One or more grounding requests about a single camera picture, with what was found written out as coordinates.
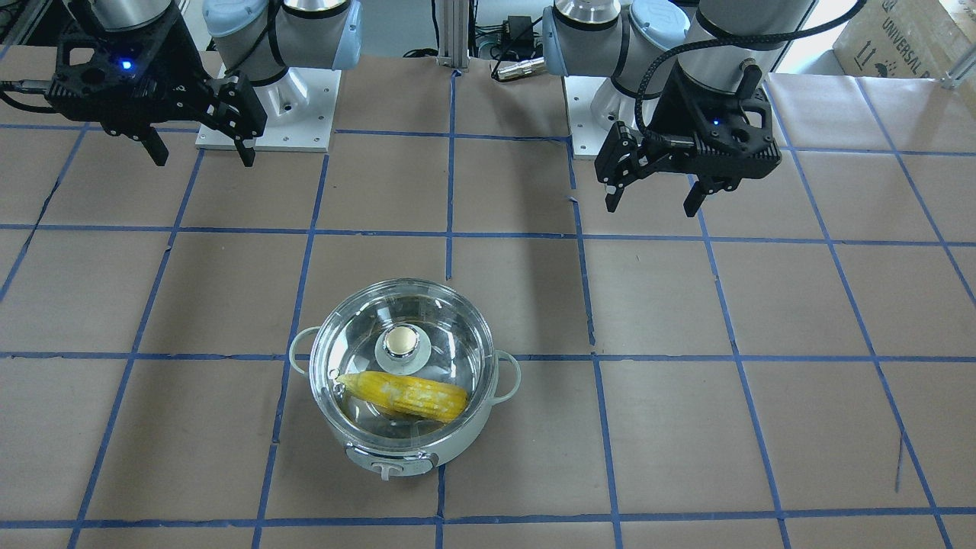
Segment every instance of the gray floor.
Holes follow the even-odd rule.
[[[50,66],[15,48],[0,77]],[[659,175],[611,215],[560,81],[487,71],[364,58],[328,156],[253,168],[191,125],[156,168],[0,108],[0,546],[976,547],[955,97],[774,75],[772,176],[687,219]],[[383,483],[284,353],[406,275],[468,296],[524,380],[456,460]]]

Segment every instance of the glass lid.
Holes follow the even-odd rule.
[[[403,451],[464,426],[495,367],[488,326],[467,299],[401,278],[359,291],[329,315],[308,378],[334,426],[358,443]]]

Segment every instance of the pot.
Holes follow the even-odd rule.
[[[295,348],[312,334],[305,372]],[[377,282],[349,296],[321,326],[295,336],[288,359],[308,378],[346,456],[383,480],[421,475],[457,457],[484,428],[492,406],[510,399],[521,383],[518,361],[494,349],[488,324],[470,301],[415,278]],[[514,368],[515,382],[496,396],[502,361]],[[354,396],[338,379],[361,372],[454,385],[464,389],[467,403],[446,423],[392,410]]]

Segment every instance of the yellow corn cob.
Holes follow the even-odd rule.
[[[448,383],[412,375],[366,371],[339,376],[354,397],[393,411],[450,423],[465,411],[468,392]]]

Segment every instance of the white handle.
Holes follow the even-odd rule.
[[[292,364],[292,369],[299,372],[304,377],[308,377],[308,372],[299,368],[299,366],[295,363],[295,346],[298,345],[298,343],[307,337],[311,332],[318,333],[318,330],[321,327],[322,326],[313,326],[300,331],[299,335],[295,336],[295,339],[292,340],[292,344],[288,346],[288,361]]]
[[[501,395],[500,397],[494,397],[493,399],[491,399],[491,405],[493,406],[495,404],[501,404],[502,402],[512,398],[515,395],[515,392],[518,391],[518,387],[522,384],[522,366],[518,363],[518,360],[516,360],[515,357],[509,355],[505,351],[496,351],[495,357],[498,360],[505,360],[511,363],[512,367],[515,368],[515,385],[511,388],[510,391],[508,391],[504,395]]]

